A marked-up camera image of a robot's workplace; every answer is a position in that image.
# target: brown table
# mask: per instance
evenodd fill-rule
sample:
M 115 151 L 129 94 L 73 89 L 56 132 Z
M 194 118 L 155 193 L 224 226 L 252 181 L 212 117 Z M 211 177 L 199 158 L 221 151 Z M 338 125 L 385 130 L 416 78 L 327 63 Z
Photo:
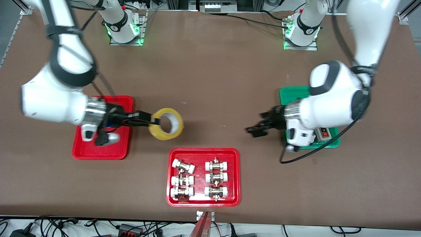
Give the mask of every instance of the brown table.
M 80 22 L 89 15 L 77 12 Z M 241 16 L 279 23 L 263 14 Z M 339 18 L 352 44 L 345 18 Z M 137 128 L 124 160 L 74 160 L 75 126 L 32 120 L 19 110 L 20 86 L 50 51 L 35 11 L 23 18 L 0 69 L 1 214 L 193 221 L 201 209 L 216 211 L 220 222 L 420 228 L 421 61 L 408 26 L 393 22 L 366 118 L 338 148 L 281 165 L 279 132 L 252 139 L 244 128 L 280 103 L 279 88 L 307 85 L 311 70 L 325 61 L 346 61 L 329 16 L 318 51 L 284 50 L 279 29 L 198 12 L 158 12 L 142 47 L 109 46 L 100 23 L 96 16 L 85 41 L 116 93 L 133 96 L 144 111 L 176 109 L 184 132 L 162 142 Z M 84 90 L 95 94 L 91 86 Z M 168 206 L 168 153 L 174 147 L 238 149 L 241 203 Z

